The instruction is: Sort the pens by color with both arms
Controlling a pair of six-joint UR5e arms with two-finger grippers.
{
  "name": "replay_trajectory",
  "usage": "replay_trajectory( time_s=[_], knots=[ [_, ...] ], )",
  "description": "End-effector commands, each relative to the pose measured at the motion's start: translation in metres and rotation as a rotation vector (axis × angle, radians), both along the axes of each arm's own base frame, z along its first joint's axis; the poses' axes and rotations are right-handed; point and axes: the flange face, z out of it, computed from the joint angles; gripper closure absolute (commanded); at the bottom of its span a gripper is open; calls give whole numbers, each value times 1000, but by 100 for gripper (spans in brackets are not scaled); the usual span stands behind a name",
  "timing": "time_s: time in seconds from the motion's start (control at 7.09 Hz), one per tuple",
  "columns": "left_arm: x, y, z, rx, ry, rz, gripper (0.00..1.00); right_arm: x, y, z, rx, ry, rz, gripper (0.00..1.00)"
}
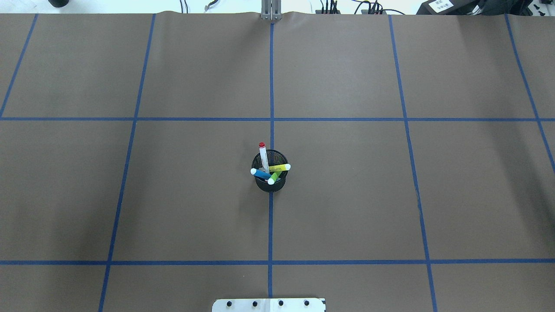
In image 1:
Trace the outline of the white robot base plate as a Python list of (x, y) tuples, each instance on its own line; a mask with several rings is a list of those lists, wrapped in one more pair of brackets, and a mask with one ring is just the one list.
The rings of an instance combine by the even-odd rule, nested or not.
[(212, 312), (325, 312), (321, 298), (218, 299)]

